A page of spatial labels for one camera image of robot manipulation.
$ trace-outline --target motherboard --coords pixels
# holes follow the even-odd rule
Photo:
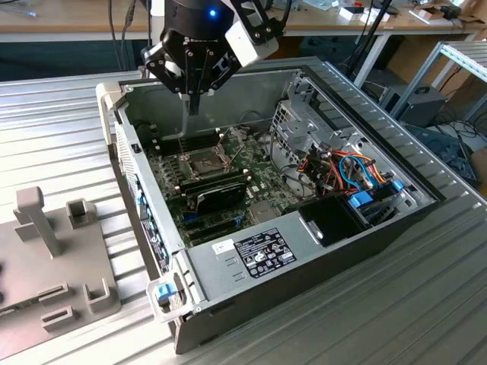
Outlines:
[[[304,193],[291,190],[254,134],[219,132],[181,139],[169,155],[171,146],[155,139],[145,152],[188,247],[278,217]]]

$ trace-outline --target power cable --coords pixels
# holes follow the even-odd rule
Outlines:
[[[116,44],[115,29],[113,27],[113,3],[112,0],[108,0],[108,23],[110,24],[110,32],[112,33],[113,49],[115,50],[116,63],[119,65],[119,70],[122,71],[122,66],[120,64],[120,54],[119,47]]]
[[[450,80],[453,78],[453,76],[454,76],[454,75],[456,75],[456,74],[458,74],[458,73],[460,72],[460,70],[461,70],[461,69],[462,69],[462,68],[459,66],[459,67],[458,67],[458,68],[455,70],[455,72],[454,72],[453,74],[451,74],[449,78],[447,78],[447,80],[444,82],[443,86],[442,86],[442,87],[440,87],[440,90],[439,90],[440,92],[442,92],[442,91],[443,91],[444,87],[445,87],[445,86],[447,86],[447,84],[450,82]]]
[[[288,23],[289,14],[291,13],[291,3],[292,3],[291,0],[287,0],[287,2],[286,2],[286,7],[284,10],[284,14],[282,15],[282,20],[281,20],[282,29],[284,29],[284,27]]]
[[[365,34],[365,30],[367,29],[367,25],[368,25],[368,21],[369,19],[371,18],[371,14],[372,14],[372,8],[374,7],[374,0],[371,0],[371,5],[369,6],[368,8],[368,15],[367,15],[367,21],[365,22],[365,25],[364,25],[364,28],[362,29],[362,33],[360,34],[360,37],[358,38],[357,40],[357,43],[355,44],[355,47],[352,51],[352,54],[349,56],[348,60],[349,60],[349,63],[347,64],[347,70],[349,69],[350,67],[350,61],[352,60],[355,52],[357,52],[357,49],[359,48],[359,45],[362,41],[362,37],[364,36]]]
[[[127,33],[127,30],[129,27],[132,25],[132,22],[134,20],[134,13],[135,13],[135,3],[137,0],[132,0],[130,2],[129,8],[127,9],[127,13],[125,15],[125,24],[123,25],[122,29],[122,64],[123,64],[123,71],[128,71],[129,70],[129,52],[126,49],[125,46],[125,35]]]
[[[147,47],[152,45],[152,22],[151,22],[151,0],[145,0],[147,10]]]
[[[349,67],[347,68],[347,72],[345,73],[345,76],[347,78],[350,78],[353,74],[353,71],[355,70],[355,67],[357,66],[358,62],[360,61],[361,57],[364,55],[365,50],[369,47],[371,41],[374,38],[375,31],[379,27],[380,22],[382,21],[382,18],[384,17],[384,14],[386,14],[387,9],[389,8],[390,3],[392,0],[384,0],[382,3],[382,8],[380,8],[379,14],[375,18],[374,23],[372,24],[371,29],[368,31],[368,35],[365,38],[364,45],[360,48],[360,51],[356,56],[353,56],[350,58],[350,63]]]

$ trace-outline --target blue cable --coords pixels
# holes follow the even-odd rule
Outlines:
[[[361,191],[362,191],[362,189],[360,189],[360,185],[359,185],[359,184],[357,184],[356,182],[351,181],[351,180],[350,180],[350,179],[349,179],[349,178],[348,178],[348,177],[345,175],[345,171],[343,171],[343,164],[344,164],[344,162],[345,162],[345,159],[346,159],[346,158],[347,158],[347,157],[344,157],[344,158],[342,158],[342,159],[340,160],[340,165],[339,165],[339,169],[340,169],[340,175],[342,175],[342,178],[343,178],[343,179],[344,179],[344,180],[345,180],[347,183],[349,183],[350,185],[353,185],[355,188],[357,188],[357,189],[358,189],[358,191],[359,191],[359,192],[361,192]]]
[[[352,182],[350,179],[347,178],[347,176],[345,175],[345,171],[344,171],[344,164],[345,164],[345,160],[347,158],[350,158],[352,160],[354,160],[355,162],[358,163],[358,165],[360,166],[360,168],[362,168],[362,170],[364,171],[364,174],[366,175],[367,179],[371,182],[372,186],[380,186],[380,183],[369,173],[369,171],[367,170],[367,167],[365,167],[364,163],[356,156],[344,156],[341,160],[340,160],[340,165],[339,165],[339,169],[340,169],[340,175],[342,175],[342,178],[349,184],[353,185],[354,187],[356,187],[358,189],[359,192],[361,192],[361,189],[360,189],[360,186],[356,183],[356,182]]]

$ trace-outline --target metal shelf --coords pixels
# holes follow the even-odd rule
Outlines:
[[[427,75],[441,55],[448,57],[451,61],[487,83],[487,42],[440,42],[433,49],[433,52],[431,52],[428,59],[426,59],[423,66],[406,88],[405,93],[391,110],[390,115],[393,118],[399,115],[400,110],[406,105],[411,94],[420,85],[421,80]],[[472,118],[485,101],[487,101],[487,94],[468,112],[466,120]]]

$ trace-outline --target white sticker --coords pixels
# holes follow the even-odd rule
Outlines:
[[[284,255],[281,255],[281,260],[287,259],[288,257],[292,256],[292,252],[287,252]]]
[[[212,244],[213,251],[216,255],[220,255],[223,252],[230,251],[234,248],[234,241],[232,239],[221,241]]]

